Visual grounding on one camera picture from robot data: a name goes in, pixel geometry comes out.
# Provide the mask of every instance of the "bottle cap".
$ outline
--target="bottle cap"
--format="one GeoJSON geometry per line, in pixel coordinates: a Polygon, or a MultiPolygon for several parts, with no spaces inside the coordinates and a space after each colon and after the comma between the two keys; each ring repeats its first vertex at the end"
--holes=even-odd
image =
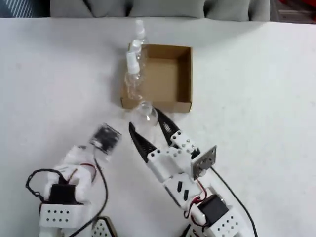
{"type": "Polygon", "coordinates": [[[137,19],[136,20],[136,36],[139,40],[145,37],[145,28],[143,20],[137,19]]]}
{"type": "Polygon", "coordinates": [[[128,70],[128,73],[129,74],[137,74],[137,73],[139,73],[139,71],[140,71],[139,63],[137,62],[135,52],[127,52],[126,59],[127,59],[127,70],[128,70]]]}
{"type": "Polygon", "coordinates": [[[136,55],[139,55],[142,51],[142,42],[138,39],[134,39],[130,51],[135,52],[136,55]]]}

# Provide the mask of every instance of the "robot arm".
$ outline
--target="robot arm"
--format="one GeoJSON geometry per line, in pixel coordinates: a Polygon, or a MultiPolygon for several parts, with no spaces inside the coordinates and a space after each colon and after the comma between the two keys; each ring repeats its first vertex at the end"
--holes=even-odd
{"type": "MultiPolygon", "coordinates": [[[[54,167],[66,184],[60,182],[56,173],[48,173],[44,188],[45,202],[41,205],[39,237],[68,237],[92,218],[92,205],[87,194],[96,176],[92,154],[84,147],[74,146],[54,167]]],[[[91,236],[92,226],[77,236],[91,236]]]]}
{"type": "MultiPolygon", "coordinates": [[[[117,145],[120,134],[107,124],[102,125],[90,143],[105,154],[117,145]]],[[[108,200],[108,189],[101,167],[86,146],[74,146],[60,164],[53,169],[34,171],[26,188],[42,201],[40,205],[39,237],[116,237],[115,229],[108,217],[100,216],[108,200]],[[105,201],[97,214],[92,213],[88,192],[100,172],[105,189],[105,201]],[[43,196],[30,188],[36,173],[49,172],[43,196]]]]}
{"type": "Polygon", "coordinates": [[[157,112],[169,148],[156,148],[136,132],[132,123],[129,132],[147,166],[190,221],[187,236],[253,236],[239,211],[223,197],[222,184],[214,179],[216,146],[202,154],[165,114],[157,112]]]}

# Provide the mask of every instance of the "couch cushion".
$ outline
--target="couch cushion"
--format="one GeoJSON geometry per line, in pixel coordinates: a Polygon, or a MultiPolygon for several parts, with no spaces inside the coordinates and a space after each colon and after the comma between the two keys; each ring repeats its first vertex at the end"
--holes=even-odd
{"type": "Polygon", "coordinates": [[[129,16],[183,16],[204,18],[205,0],[134,0],[129,16]]]}
{"type": "Polygon", "coordinates": [[[83,0],[50,0],[52,17],[92,17],[83,0]]]}
{"type": "Polygon", "coordinates": [[[269,21],[270,0],[206,0],[206,17],[227,21],[269,21]]]}
{"type": "Polygon", "coordinates": [[[125,0],[88,0],[94,17],[126,16],[125,0]]]}

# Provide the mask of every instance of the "white table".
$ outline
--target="white table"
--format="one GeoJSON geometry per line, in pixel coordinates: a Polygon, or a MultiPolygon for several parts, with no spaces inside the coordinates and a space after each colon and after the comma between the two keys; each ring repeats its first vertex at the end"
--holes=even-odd
{"type": "MultiPolygon", "coordinates": [[[[194,48],[192,111],[173,115],[255,220],[260,237],[316,236],[316,26],[146,19],[151,43],[194,48]]],[[[121,237],[176,237],[182,212],[132,146],[119,85],[133,19],[0,20],[0,236],[34,237],[28,175],[107,122],[123,134],[104,165],[104,211],[121,237]]],[[[32,183],[44,186],[44,175],[32,183]]],[[[103,202],[101,179],[91,192],[103,202]]]]}

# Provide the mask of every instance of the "open cardboard box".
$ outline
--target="open cardboard box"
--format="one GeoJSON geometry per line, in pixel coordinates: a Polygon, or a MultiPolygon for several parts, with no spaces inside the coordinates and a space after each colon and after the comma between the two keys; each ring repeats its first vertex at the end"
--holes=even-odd
{"type": "MultiPolygon", "coordinates": [[[[192,105],[192,48],[148,44],[145,80],[141,92],[145,100],[166,112],[188,113],[192,105]]],[[[128,98],[122,84],[123,108],[132,109],[139,101],[128,98]]]]}

